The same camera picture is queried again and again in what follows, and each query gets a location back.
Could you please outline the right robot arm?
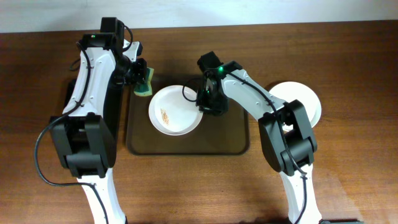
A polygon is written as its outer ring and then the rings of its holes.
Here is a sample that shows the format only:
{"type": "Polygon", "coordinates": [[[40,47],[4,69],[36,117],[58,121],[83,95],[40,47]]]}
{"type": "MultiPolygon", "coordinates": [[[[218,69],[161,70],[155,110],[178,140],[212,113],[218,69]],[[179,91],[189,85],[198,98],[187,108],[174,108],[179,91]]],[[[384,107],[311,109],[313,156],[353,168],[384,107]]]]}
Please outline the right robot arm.
{"type": "Polygon", "coordinates": [[[203,74],[195,101],[201,112],[221,116],[234,100],[257,121],[262,153],[282,179],[289,222],[326,223],[312,180],[318,144],[304,105],[270,94],[238,62],[223,63],[214,52],[202,55],[197,65],[203,74]]]}

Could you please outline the white plate top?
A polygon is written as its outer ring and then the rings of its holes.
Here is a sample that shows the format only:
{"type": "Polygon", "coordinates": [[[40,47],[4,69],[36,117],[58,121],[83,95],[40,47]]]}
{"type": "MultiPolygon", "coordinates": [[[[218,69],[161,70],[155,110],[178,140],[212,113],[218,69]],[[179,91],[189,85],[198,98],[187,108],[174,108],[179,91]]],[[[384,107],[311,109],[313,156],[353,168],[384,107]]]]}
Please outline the white plate top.
{"type": "Polygon", "coordinates": [[[149,103],[149,119],[158,131],[169,136],[181,136],[193,131],[203,113],[195,102],[197,93],[189,87],[170,85],[159,90],[149,103]]]}

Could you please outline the green yellow sponge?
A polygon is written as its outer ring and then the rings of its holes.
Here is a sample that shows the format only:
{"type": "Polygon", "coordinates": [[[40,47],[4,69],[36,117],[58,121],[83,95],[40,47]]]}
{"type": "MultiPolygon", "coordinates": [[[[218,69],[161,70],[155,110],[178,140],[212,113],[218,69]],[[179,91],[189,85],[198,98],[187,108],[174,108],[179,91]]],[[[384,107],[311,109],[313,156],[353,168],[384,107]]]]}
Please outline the green yellow sponge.
{"type": "Polygon", "coordinates": [[[144,83],[137,84],[134,87],[134,94],[136,96],[147,97],[152,95],[152,77],[154,74],[154,69],[147,67],[144,83]]]}

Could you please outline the white plate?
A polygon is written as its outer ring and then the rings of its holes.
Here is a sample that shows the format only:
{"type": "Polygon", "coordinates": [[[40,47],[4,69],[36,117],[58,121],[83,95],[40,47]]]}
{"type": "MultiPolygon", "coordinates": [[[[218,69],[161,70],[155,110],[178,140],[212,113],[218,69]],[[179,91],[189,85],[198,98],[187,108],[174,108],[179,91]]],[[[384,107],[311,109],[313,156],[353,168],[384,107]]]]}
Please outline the white plate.
{"type": "Polygon", "coordinates": [[[189,87],[170,85],[159,90],[149,103],[149,119],[158,131],[169,136],[181,136],[193,131],[203,113],[195,102],[197,93],[189,87]]]}
{"type": "Polygon", "coordinates": [[[305,107],[311,127],[319,122],[322,115],[320,99],[308,86],[299,82],[282,82],[272,87],[269,93],[287,102],[299,100],[305,107]]]}

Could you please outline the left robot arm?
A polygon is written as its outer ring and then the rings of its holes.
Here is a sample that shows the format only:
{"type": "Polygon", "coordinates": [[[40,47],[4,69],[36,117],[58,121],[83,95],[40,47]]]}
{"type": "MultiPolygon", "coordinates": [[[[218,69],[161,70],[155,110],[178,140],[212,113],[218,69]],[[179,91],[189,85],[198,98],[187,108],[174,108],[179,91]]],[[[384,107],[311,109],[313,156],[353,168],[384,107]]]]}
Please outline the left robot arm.
{"type": "Polygon", "coordinates": [[[83,188],[95,223],[127,223],[113,181],[123,89],[150,96],[153,69],[141,58],[142,44],[126,40],[127,26],[104,17],[97,33],[83,35],[79,72],[70,83],[62,115],[47,131],[62,167],[83,188]]]}

